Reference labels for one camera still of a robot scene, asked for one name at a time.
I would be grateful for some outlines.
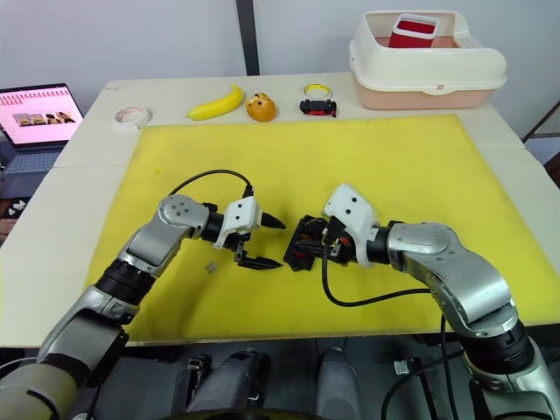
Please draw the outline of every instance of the pink container base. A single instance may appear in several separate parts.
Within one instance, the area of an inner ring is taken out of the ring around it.
[[[461,109],[484,105],[494,89],[461,90],[452,94],[431,95],[424,92],[382,92],[363,87],[353,75],[362,106],[368,109]]]

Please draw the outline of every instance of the white wall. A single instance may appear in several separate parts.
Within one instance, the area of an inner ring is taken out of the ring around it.
[[[504,54],[508,81],[493,104],[520,136],[560,99],[558,0],[255,0],[261,73],[349,70],[360,15],[403,9],[459,11],[483,46]]]
[[[244,75],[234,0],[0,0],[0,86]]]

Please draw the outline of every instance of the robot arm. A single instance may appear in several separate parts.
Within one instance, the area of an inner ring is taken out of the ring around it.
[[[524,411],[560,419],[557,386],[518,318],[508,284],[450,227],[394,221],[382,227],[368,201],[347,184],[333,192],[324,214],[328,221],[305,216],[300,222],[284,256],[294,270],[309,269],[301,262],[321,256],[325,246],[336,263],[390,264],[410,274],[428,286],[458,335],[491,418]]]
[[[242,267],[279,267],[268,258],[249,258],[244,250],[251,232],[260,226],[284,228],[262,211],[252,194],[231,203],[224,214],[217,213],[216,205],[184,195],[165,197],[152,220],[132,235],[99,281],[51,330],[37,363],[0,381],[0,418],[66,418],[82,385],[100,385],[128,341],[122,326],[132,321],[184,239],[201,238],[216,249],[231,249]]]

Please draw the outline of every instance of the laptop screen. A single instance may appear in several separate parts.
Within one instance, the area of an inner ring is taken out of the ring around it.
[[[66,84],[0,90],[0,129],[16,147],[63,144],[82,119]]]

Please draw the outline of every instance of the laptop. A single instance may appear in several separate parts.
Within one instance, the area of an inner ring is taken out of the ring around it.
[[[31,197],[82,120],[66,83],[0,89],[0,130],[16,152],[0,198]]]

